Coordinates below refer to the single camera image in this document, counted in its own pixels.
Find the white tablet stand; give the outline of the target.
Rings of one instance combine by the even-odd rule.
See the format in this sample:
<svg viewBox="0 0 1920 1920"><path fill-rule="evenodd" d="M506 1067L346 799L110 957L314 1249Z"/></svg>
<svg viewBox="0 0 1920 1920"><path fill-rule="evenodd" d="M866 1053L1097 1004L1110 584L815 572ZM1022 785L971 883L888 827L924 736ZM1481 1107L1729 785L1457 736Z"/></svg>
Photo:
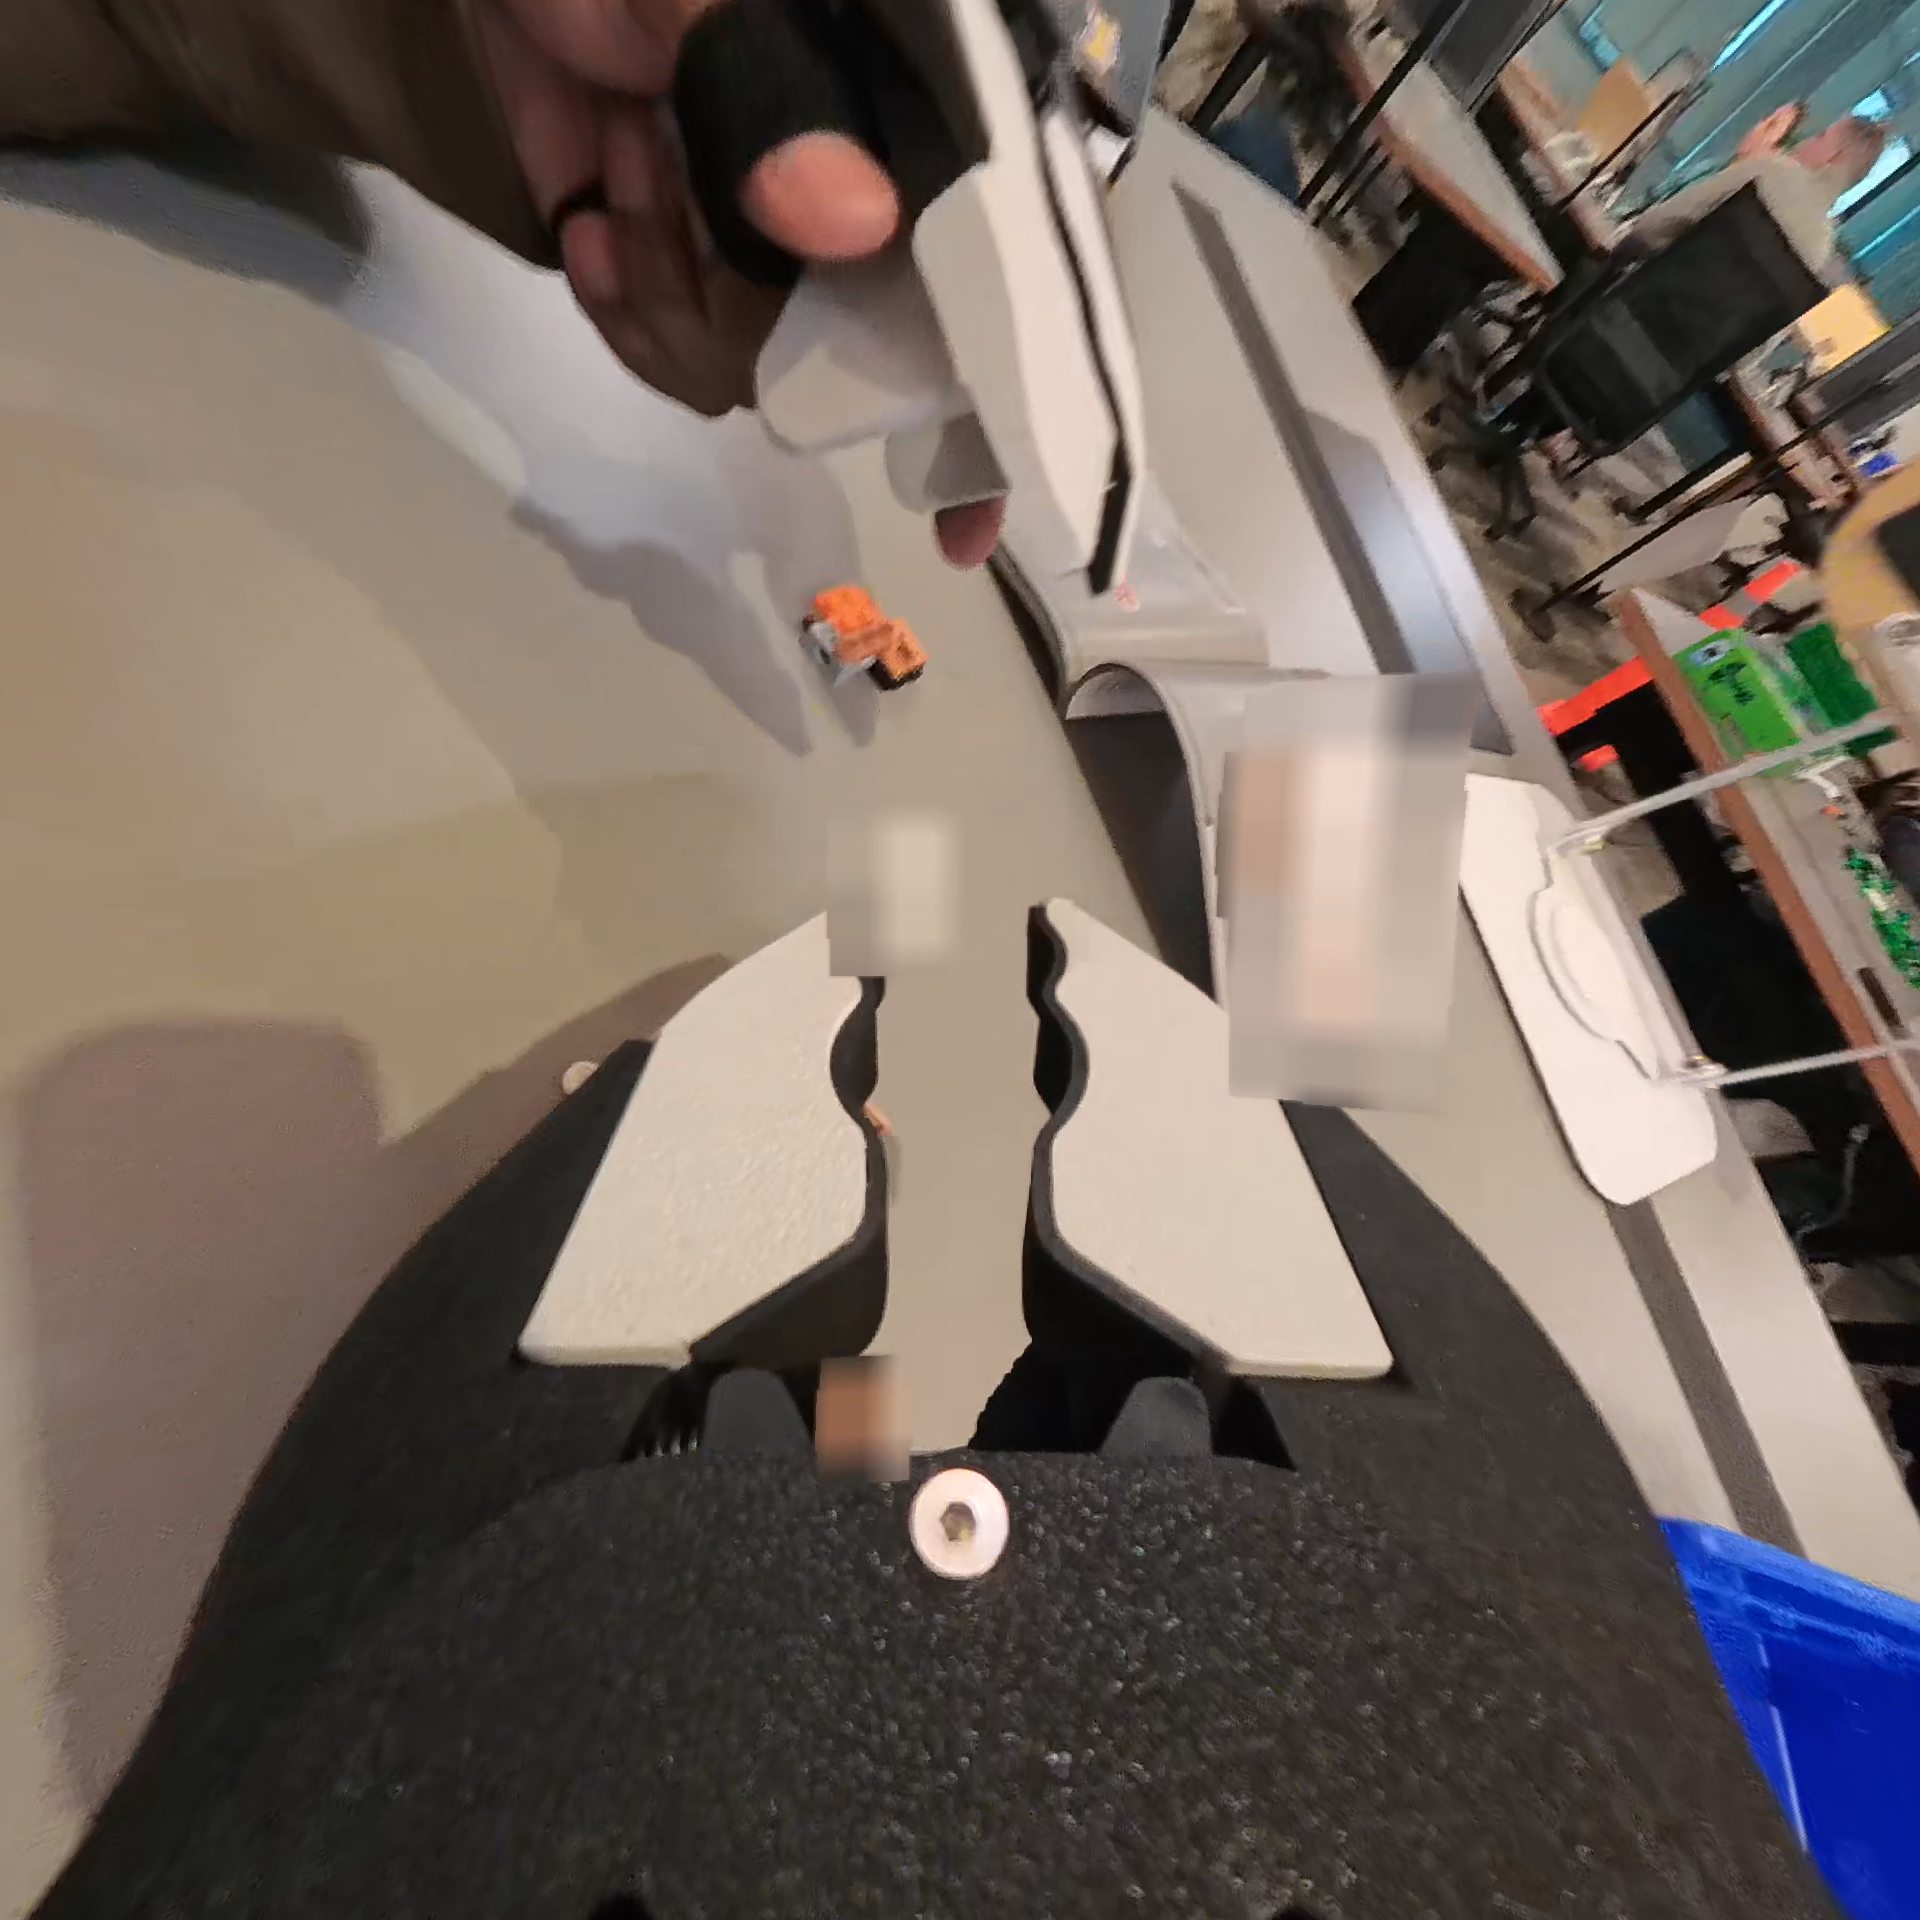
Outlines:
<svg viewBox="0 0 1920 1920"><path fill-rule="evenodd" d="M1884 711L1870 711L1592 818L1539 785L1468 775L1459 891L1574 1159L1603 1201L1632 1208L1706 1169L1718 1151L1710 1093L1916 1058L1916 1037L1884 1035L1751 1069L1713 1060L1674 1017L1600 875L1600 852L1620 827L1776 770L1800 773L1887 724Z"/></svg>

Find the person's left hand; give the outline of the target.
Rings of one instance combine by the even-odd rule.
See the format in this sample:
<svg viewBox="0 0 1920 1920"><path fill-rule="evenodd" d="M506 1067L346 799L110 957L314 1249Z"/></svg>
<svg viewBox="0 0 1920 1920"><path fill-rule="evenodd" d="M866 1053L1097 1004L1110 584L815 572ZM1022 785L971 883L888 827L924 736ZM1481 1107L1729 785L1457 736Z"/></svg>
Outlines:
<svg viewBox="0 0 1920 1920"><path fill-rule="evenodd" d="M474 5L488 83L577 304L648 388L696 416L755 400L780 296L705 232L670 112L689 27L708 5Z"/></svg>

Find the grey desk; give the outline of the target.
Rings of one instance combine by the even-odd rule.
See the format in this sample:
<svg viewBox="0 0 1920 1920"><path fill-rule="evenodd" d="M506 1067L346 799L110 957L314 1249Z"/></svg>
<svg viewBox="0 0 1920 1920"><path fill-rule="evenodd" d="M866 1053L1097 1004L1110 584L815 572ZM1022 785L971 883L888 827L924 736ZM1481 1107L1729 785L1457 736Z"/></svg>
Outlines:
<svg viewBox="0 0 1920 1920"><path fill-rule="evenodd" d="M264 281L4 215L4 1415L36 1916L1835 1916L1646 1496L1683 1399L1495 1016L1465 796L1240 901L1403 1060L1281 1104L1395 1365L1027 1324L1027 925L1135 908L873 449L642 392L386 176ZM858 586L929 663L832 687ZM660 1027L882 981L871 1349L543 1367ZM560 1072L596 1060L560 1096Z"/></svg>

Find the grey instruction booklet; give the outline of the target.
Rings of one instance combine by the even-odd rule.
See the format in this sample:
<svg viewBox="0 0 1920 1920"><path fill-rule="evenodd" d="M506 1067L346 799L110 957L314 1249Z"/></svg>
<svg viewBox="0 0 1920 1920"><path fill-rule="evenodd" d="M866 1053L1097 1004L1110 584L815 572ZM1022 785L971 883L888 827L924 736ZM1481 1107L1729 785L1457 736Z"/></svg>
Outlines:
<svg viewBox="0 0 1920 1920"><path fill-rule="evenodd" d="M1217 897L1217 809L1248 711L1305 708L1298 687L1369 676L1468 682L1473 753L1513 739L1481 675L1473 617L1481 589L1450 593L1462 540L1434 491L1416 503L1375 459L1295 512L1273 543L1281 587L1235 584L1195 544L1151 477L1136 493L1130 572L1105 594L1084 572L1032 556L1027 517L1009 509L992 575L1054 688L1072 749L1112 827L1148 924L1195 988L1226 988L1227 928Z"/></svg>

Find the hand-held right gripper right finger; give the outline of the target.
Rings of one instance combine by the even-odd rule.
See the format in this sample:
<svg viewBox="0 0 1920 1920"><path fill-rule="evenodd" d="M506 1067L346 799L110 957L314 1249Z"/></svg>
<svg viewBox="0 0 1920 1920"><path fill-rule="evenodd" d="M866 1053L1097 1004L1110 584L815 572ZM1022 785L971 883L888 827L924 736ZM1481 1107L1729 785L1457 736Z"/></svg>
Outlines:
<svg viewBox="0 0 1920 1920"><path fill-rule="evenodd" d="M1033 1337L1049 1307L1089 1300L1119 1341L1223 1376L1386 1378L1393 1351L1289 1117L1231 1089L1223 1009L1072 901L1035 906L1027 937L1047 1109Z"/></svg>

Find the long office desk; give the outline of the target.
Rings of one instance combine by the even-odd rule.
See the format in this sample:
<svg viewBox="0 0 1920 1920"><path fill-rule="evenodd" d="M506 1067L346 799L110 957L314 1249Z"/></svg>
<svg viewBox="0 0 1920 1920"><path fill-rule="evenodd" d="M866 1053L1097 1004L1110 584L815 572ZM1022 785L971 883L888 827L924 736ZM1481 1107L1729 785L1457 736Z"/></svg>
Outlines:
<svg viewBox="0 0 1920 1920"><path fill-rule="evenodd" d="M1372 115L1360 135L1489 251L1505 280L1553 293L1564 272L1519 188L1473 112L1422 56L1408 56L1410 43L1375 20L1336 29L1340 72L1360 112Z"/></svg>
<svg viewBox="0 0 1920 1920"><path fill-rule="evenodd" d="M1676 644L1708 639L1710 628L1646 589L1616 593L1609 615L1648 667L1695 768L1704 777L1722 775L1732 756L1674 655ZM1722 818L1738 837L1847 1048L1879 1049L1860 1064L1863 1079L1906 1162L1916 1167L1918 996L1897 977L1851 873L1842 869L1841 820L1809 783L1745 775L1723 793Z"/></svg>

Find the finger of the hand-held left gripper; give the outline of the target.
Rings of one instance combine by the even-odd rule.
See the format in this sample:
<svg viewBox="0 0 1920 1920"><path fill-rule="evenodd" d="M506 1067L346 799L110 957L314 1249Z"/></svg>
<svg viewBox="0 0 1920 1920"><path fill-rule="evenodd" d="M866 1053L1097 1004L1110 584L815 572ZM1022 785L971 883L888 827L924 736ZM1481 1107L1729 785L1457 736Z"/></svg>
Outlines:
<svg viewBox="0 0 1920 1920"><path fill-rule="evenodd" d="M1047 111L1047 192L1063 235L1095 385L1112 418L1112 452L1095 517L1089 587L1113 593L1130 570L1148 477L1146 397L1136 337L1106 218L1106 185L1072 111Z"/></svg>
<svg viewBox="0 0 1920 1920"><path fill-rule="evenodd" d="M1047 111L1072 111L1089 140L1082 88L1044 8L959 2L935 19L964 164L912 232L948 362L942 416L912 433L912 497L935 512L1009 499L1035 570L1089 587L1113 429L1047 188Z"/></svg>

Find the blue plastic bin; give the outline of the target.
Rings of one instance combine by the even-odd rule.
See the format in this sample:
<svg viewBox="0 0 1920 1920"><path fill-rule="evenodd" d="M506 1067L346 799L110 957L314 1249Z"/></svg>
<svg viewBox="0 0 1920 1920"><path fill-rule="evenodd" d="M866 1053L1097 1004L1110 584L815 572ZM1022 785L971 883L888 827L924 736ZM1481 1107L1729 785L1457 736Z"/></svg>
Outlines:
<svg viewBox="0 0 1920 1920"><path fill-rule="evenodd" d="M1916 1600L1730 1530L1662 1531L1747 1745L1838 1906L1916 1919Z"/></svg>

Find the orange grey brick assembly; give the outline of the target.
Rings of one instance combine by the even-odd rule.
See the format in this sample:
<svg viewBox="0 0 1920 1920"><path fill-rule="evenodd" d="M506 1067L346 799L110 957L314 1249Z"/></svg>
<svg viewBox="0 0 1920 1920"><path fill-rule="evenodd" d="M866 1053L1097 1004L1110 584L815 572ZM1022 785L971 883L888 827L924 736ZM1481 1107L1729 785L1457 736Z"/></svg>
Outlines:
<svg viewBox="0 0 1920 1920"><path fill-rule="evenodd" d="M916 636L851 584L812 596L800 620L800 644L838 688L868 682L898 691L919 682L929 663Z"/></svg>

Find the scattered green bricks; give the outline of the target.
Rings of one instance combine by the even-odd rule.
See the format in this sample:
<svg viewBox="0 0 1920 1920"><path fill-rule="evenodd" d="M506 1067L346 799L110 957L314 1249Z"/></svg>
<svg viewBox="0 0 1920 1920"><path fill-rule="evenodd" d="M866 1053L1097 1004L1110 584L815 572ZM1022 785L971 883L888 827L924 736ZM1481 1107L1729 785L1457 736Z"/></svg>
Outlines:
<svg viewBox="0 0 1920 1920"><path fill-rule="evenodd" d="M1918 931L1906 897L1881 852L1850 845L1842 869L1860 897L1874 937L1892 975L1918 992Z"/></svg>

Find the person's left forearm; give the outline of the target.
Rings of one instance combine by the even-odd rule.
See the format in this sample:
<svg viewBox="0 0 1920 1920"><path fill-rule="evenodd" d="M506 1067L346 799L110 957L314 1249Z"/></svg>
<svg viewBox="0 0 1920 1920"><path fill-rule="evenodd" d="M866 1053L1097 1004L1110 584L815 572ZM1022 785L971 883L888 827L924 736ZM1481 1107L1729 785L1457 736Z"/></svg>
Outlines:
<svg viewBox="0 0 1920 1920"><path fill-rule="evenodd" d="M372 164L560 266L463 2L4 2L2 135L214 140Z"/></svg>

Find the green brick box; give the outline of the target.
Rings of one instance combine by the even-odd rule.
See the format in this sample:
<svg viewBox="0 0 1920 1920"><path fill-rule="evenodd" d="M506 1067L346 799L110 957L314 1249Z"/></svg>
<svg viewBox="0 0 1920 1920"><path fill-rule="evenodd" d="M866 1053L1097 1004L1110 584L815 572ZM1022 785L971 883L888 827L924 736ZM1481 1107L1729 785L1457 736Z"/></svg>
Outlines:
<svg viewBox="0 0 1920 1920"><path fill-rule="evenodd" d="M1763 636L1706 632L1671 661L1730 756L1782 753L1824 729L1796 669Z"/></svg>

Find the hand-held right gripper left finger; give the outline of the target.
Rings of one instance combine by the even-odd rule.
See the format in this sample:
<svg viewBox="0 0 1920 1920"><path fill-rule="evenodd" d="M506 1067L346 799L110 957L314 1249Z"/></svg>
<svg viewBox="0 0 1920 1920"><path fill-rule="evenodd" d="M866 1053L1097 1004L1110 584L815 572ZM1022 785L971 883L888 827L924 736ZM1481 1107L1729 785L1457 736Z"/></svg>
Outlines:
<svg viewBox="0 0 1920 1920"><path fill-rule="evenodd" d="M739 960L658 1032L516 1353L552 1369L798 1372L865 1356L890 1297L882 981L827 919Z"/></svg>

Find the black office chair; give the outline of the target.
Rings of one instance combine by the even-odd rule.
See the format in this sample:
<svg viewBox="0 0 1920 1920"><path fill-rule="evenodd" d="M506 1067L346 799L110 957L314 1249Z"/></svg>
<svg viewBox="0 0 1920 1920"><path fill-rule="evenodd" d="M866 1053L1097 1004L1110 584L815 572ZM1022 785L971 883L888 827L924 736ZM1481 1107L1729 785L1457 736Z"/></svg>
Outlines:
<svg viewBox="0 0 1920 1920"><path fill-rule="evenodd" d="M1521 385L1489 421L1495 543L1536 519L1527 449L1554 433L1577 465L1618 456L1794 324L1826 293L1756 184L1609 269L1521 353Z"/></svg>

